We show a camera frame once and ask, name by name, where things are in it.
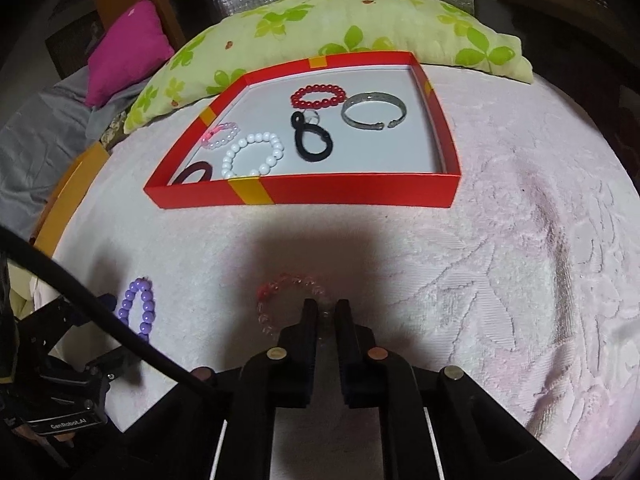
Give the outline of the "grey bed sheet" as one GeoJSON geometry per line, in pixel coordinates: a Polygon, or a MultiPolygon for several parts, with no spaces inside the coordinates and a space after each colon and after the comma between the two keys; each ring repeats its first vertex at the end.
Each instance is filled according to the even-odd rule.
{"type": "Polygon", "coordinates": [[[142,79],[90,107],[84,67],[29,98],[1,128],[1,225],[31,238],[63,174],[126,115],[145,85],[142,79]]]}

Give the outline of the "pink textured blanket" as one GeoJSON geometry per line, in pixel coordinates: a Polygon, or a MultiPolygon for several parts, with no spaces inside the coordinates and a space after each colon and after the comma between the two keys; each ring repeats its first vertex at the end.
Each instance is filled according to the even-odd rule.
{"type": "Polygon", "coordinates": [[[576,476],[639,420],[639,196],[587,114],[543,79],[429,67],[462,167],[448,209],[161,210],[143,185],[198,114],[114,149],[55,260],[95,294],[153,283],[152,344],[228,370],[274,344],[257,289],[280,276],[346,298],[410,363],[463,368],[576,476]]]}

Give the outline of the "red cardboard tray box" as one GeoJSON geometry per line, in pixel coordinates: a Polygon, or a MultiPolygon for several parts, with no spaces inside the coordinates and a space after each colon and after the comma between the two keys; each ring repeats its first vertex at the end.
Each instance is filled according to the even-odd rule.
{"type": "Polygon", "coordinates": [[[425,70],[408,52],[317,56],[245,74],[201,110],[145,183],[160,208],[384,205],[448,208],[461,169],[425,70]],[[401,98],[393,129],[341,118],[356,93],[401,98]]]}

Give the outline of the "magenta cushion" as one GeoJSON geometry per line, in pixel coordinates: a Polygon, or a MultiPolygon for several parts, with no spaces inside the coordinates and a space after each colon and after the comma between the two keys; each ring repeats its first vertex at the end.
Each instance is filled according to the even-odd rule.
{"type": "Polygon", "coordinates": [[[114,21],[89,56],[85,104],[102,107],[120,90],[149,77],[174,53],[154,4],[140,0],[114,21]]]}

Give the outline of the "silver metal bangle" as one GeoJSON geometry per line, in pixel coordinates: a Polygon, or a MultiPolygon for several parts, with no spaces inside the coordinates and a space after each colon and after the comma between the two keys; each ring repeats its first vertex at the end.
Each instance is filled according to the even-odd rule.
{"type": "Polygon", "coordinates": [[[367,131],[393,129],[406,119],[407,114],[407,105],[401,98],[381,91],[356,93],[341,109],[341,118],[346,125],[367,131]]]}

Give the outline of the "green floral pillow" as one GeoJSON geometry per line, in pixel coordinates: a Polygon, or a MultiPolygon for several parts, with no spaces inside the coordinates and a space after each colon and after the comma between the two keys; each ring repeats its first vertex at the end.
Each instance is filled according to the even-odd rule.
{"type": "Polygon", "coordinates": [[[224,18],[185,44],[141,91],[124,131],[216,96],[253,70],[368,51],[408,51],[422,64],[534,79],[518,37],[445,1],[278,0],[224,18]]]}

